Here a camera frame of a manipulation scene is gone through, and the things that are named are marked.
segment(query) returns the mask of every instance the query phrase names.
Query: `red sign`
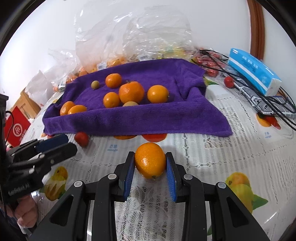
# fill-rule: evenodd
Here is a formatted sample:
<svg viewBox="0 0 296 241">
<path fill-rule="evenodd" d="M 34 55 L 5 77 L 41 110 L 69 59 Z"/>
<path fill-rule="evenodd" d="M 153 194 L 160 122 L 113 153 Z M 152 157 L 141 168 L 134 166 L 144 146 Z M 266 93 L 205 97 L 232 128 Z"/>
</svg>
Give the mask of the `red sign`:
<svg viewBox="0 0 296 241">
<path fill-rule="evenodd" d="M 19 110 L 19 108 L 15 107 L 12 111 L 13 117 L 15 119 L 13 127 L 10 131 L 8 142 L 13 146 L 16 147 L 20 145 L 20 142 L 24 138 L 24 135 L 26 134 L 30 122 L 26 119 L 26 117 L 23 115 L 23 113 Z M 5 139 L 7 138 L 8 131 L 12 125 L 12 117 L 9 116 L 9 118 L 6 120 L 6 124 L 4 127 L 4 133 L 5 133 Z"/>
</svg>

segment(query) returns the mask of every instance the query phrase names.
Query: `blue tissue package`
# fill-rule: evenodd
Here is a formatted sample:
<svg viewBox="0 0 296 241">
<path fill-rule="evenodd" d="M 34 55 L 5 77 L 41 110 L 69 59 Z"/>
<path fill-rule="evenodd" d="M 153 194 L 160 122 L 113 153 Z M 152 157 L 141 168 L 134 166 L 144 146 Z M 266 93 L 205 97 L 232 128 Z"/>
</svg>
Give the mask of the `blue tissue package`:
<svg viewBox="0 0 296 241">
<path fill-rule="evenodd" d="M 232 48 L 228 64 L 245 76 L 263 95 L 275 96 L 281 80 L 270 68 L 249 53 Z"/>
</svg>

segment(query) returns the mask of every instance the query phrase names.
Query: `barcode label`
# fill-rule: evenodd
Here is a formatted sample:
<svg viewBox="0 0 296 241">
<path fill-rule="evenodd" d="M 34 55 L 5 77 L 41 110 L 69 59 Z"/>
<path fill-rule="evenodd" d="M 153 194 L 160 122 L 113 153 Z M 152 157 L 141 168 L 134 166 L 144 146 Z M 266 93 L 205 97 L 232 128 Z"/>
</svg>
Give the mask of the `barcode label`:
<svg viewBox="0 0 296 241">
<path fill-rule="evenodd" d="M 64 78 L 61 82 L 60 82 L 60 84 L 59 84 L 59 89 L 61 89 L 61 88 L 65 88 L 66 87 L 66 80 L 67 80 L 67 78 Z"/>
<path fill-rule="evenodd" d="M 139 61 L 152 60 L 151 57 L 148 55 L 138 55 L 137 58 Z"/>
<path fill-rule="evenodd" d="M 106 69 L 107 68 L 107 63 L 106 62 L 100 63 L 96 67 L 97 67 L 98 71 L 102 70 L 102 69 Z"/>
</svg>

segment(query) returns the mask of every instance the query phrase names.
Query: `tablecloth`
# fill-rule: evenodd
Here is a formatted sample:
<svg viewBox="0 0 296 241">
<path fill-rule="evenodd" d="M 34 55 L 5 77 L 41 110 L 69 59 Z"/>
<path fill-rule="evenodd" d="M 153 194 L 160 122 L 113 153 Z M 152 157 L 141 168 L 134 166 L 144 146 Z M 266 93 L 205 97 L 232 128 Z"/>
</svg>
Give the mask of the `tablecloth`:
<svg viewBox="0 0 296 241">
<path fill-rule="evenodd" d="M 22 142 L 41 138 L 42 116 L 52 97 L 28 129 Z M 164 152 L 172 152 L 176 163 L 182 164 L 202 182 L 216 184 L 225 181 L 234 172 L 244 173 L 252 191 L 268 202 L 252 214 L 271 241 L 279 240 L 296 217 L 296 149 L 294 132 L 283 121 L 278 125 L 262 121 L 250 104 L 235 90 L 221 85 L 209 85 L 206 98 L 227 118 L 233 135 L 227 138 L 202 134 L 168 134 L 158 144 Z M 69 134 L 74 142 L 74 135 Z M 123 163 L 129 151 L 147 142 L 142 136 L 128 140 L 114 137 L 91 136 L 87 149 L 77 145 L 78 152 L 52 168 L 44 177 L 46 183 L 56 168 L 67 171 L 65 189 L 76 180 L 85 183 L 98 181 Z M 39 210 L 39 220 L 57 200 L 50 201 L 45 193 L 32 193 Z M 210 210 L 207 209 L 207 228 L 210 228 Z M 125 203 L 115 204 L 118 240 L 181 240 L 184 204 L 170 199 L 166 176 L 156 180 L 144 179 L 135 170 L 131 194 Z"/>
</svg>

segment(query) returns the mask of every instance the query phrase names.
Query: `clear plastic wrap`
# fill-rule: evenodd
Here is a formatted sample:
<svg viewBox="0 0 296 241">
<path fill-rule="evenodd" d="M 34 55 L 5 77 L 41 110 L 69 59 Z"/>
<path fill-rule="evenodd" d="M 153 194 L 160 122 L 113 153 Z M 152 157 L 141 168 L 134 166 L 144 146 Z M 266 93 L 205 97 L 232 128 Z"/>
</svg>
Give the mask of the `clear plastic wrap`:
<svg viewBox="0 0 296 241">
<path fill-rule="evenodd" d="M 41 108 L 54 94 L 50 80 L 48 80 L 40 70 L 39 73 L 30 80 L 25 88 L 25 92 Z"/>
<path fill-rule="evenodd" d="M 160 58 L 190 60 L 196 53 L 187 17 L 172 6 L 154 6 L 131 19 L 123 36 L 130 61 Z"/>
<path fill-rule="evenodd" d="M 122 36 L 132 13 L 122 13 L 121 4 L 126 2 L 93 1 L 76 14 L 76 53 L 88 73 L 127 63 L 122 55 Z M 109 11 L 98 15 L 98 7 Z"/>
<path fill-rule="evenodd" d="M 49 50 L 48 54 L 56 60 L 56 64 L 44 73 L 50 80 L 55 92 L 64 91 L 66 84 L 79 76 L 87 74 L 81 67 L 74 50 Z"/>
<path fill-rule="evenodd" d="M 87 72 L 147 59 L 190 60 L 196 52 L 188 19 L 172 6 L 99 4 L 87 3 L 75 16 L 76 53 Z M 109 11 L 98 15 L 98 7 Z"/>
</svg>

